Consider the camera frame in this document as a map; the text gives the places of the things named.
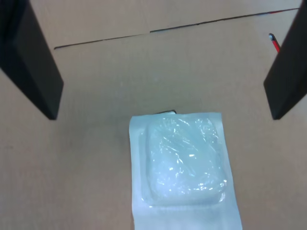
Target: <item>red pen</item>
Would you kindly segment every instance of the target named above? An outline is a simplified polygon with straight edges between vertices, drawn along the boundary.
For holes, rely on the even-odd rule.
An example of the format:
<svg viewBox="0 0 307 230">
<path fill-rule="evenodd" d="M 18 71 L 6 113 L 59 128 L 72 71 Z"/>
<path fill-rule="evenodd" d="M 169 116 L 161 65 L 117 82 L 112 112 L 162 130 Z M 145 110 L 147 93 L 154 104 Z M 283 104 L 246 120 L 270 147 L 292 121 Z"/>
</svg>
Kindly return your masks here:
<svg viewBox="0 0 307 230">
<path fill-rule="evenodd" d="M 272 41 L 273 45 L 275 46 L 275 49 L 277 50 L 277 53 L 279 53 L 280 46 L 279 46 L 279 44 L 278 44 L 274 34 L 269 34 L 269 38 Z"/>
</svg>

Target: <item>black object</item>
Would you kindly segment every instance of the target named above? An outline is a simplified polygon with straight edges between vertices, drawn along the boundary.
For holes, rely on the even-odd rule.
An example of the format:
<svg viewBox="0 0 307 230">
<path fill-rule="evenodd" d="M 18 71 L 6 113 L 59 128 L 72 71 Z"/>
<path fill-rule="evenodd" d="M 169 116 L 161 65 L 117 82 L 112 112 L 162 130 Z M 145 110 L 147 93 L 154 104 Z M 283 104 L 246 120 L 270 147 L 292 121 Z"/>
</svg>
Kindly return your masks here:
<svg viewBox="0 0 307 230">
<path fill-rule="evenodd" d="M 282 118 L 307 93 L 307 0 L 298 10 L 264 88 L 274 120 Z"/>
<path fill-rule="evenodd" d="M 176 112 L 176 110 L 175 110 L 175 109 L 172 109 L 172 110 L 166 110 L 166 111 L 159 112 L 159 113 L 156 113 L 156 114 L 164 114 L 164 113 L 170 113 L 170 112 L 173 112 L 173 113 L 177 114 L 177 112 Z"/>
<path fill-rule="evenodd" d="M 63 80 L 28 0 L 0 0 L 0 66 L 43 114 L 57 118 Z"/>
</svg>

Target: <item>sealed plastic package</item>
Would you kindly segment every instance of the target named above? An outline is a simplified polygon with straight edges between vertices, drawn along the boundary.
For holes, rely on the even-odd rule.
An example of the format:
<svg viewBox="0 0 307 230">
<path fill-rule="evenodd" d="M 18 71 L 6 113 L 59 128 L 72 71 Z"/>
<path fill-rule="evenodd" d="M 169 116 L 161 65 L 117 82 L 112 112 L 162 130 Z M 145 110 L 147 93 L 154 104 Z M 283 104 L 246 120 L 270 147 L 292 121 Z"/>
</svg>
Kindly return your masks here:
<svg viewBox="0 0 307 230">
<path fill-rule="evenodd" d="M 135 229 L 242 229 L 221 114 L 130 121 Z"/>
</svg>

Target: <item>cardboard surface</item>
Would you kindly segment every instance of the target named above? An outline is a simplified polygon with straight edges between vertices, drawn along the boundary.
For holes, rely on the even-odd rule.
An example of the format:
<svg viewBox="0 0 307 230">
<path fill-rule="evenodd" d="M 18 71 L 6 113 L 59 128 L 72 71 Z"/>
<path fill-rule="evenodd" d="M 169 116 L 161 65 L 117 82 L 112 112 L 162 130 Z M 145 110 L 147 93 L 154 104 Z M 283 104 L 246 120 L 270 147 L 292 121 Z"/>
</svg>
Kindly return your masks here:
<svg viewBox="0 0 307 230">
<path fill-rule="evenodd" d="M 133 229 L 129 120 L 170 109 L 222 112 L 243 229 L 304 229 L 307 100 L 273 121 L 262 85 L 295 13 L 56 50 L 55 122 L 1 76 L 1 229 Z"/>
<path fill-rule="evenodd" d="M 51 49 L 299 7 L 301 0 L 30 0 Z"/>
<path fill-rule="evenodd" d="M 149 29 L 297 8 L 301 0 L 142 0 Z"/>
<path fill-rule="evenodd" d="M 30 0 L 51 49 L 148 33 L 140 0 Z"/>
</svg>

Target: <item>crumpled plastic film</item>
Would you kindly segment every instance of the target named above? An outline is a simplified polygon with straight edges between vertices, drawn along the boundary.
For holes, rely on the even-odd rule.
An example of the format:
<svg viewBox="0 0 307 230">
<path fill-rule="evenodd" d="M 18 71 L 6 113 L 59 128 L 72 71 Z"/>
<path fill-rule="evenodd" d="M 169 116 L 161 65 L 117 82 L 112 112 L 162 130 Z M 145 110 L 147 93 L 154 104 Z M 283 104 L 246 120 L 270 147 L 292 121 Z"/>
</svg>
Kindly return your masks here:
<svg viewBox="0 0 307 230">
<path fill-rule="evenodd" d="M 217 203 L 227 178 L 210 119 L 163 117 L 146 132 L 146 174 L 153 205 Z"/>
</svg>

